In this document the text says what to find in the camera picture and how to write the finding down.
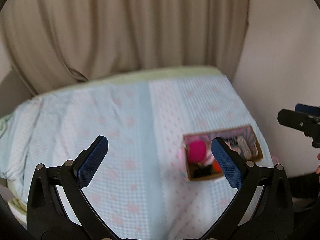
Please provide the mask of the person's right hand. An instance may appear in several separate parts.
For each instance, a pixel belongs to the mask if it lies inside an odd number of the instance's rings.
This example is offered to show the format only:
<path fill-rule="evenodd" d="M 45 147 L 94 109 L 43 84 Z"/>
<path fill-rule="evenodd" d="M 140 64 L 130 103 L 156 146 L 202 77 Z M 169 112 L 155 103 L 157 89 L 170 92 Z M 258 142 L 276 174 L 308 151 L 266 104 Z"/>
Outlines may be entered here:
<path fill-rule="evenodd" d="M 320 162 L 320 153 L 317 155 L 317 160 Z M 320 174 L 320 163 L 316 169 L 316 174 Z"/>

